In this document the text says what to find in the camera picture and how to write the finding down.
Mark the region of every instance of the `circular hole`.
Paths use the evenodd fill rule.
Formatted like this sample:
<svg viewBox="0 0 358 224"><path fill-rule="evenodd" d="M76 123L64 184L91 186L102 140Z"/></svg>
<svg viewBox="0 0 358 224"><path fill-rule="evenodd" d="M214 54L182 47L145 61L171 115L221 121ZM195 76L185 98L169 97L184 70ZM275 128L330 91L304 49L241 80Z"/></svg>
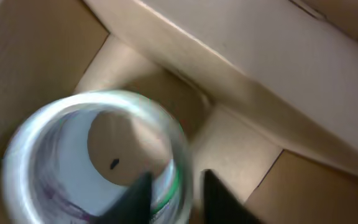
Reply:
<svg viewBox="0 0 358 224"><path fill-rule="evenodd" d="M88 153L95 169L117 185L131 185L143 172L157 178L172 159L161 133L138 118L101 112L88 133Z"/></svg>

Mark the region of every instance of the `small black object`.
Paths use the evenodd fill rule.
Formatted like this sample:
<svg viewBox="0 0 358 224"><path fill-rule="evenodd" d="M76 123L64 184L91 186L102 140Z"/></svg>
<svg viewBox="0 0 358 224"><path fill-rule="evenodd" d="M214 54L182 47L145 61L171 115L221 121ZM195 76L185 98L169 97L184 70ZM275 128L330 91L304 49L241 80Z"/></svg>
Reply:
<svg viewBox="0 0 358 224"><path fill-rule="evenodd" d="M151 218L152 174L141 175L122 197L96 218L95 224L149 224Z"/></svg>
<svg viewBox="0 0 358 224"><path fill-rule="evenodd" d="M204 220L206 224L260 224L216 177L212 170L204 171Z"/></svg>
<svg viewBox="0 0 358 224"><path fill-rule="evenodd" d="M116 165L118 165L119 159L114 159L110 164L110 169L114 169Z"/></svg>

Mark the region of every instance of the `black speck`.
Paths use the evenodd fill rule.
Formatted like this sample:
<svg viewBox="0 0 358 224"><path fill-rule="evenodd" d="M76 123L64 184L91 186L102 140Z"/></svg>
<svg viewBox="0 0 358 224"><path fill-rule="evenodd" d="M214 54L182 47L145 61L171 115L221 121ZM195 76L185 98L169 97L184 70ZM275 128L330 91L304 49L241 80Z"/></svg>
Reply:
<svg viewBox="0 0 358 224"><path fill-rule="evenodd" d="M114 169L119 163L119 159L114 159L110 164L110 169Z"/></svg>

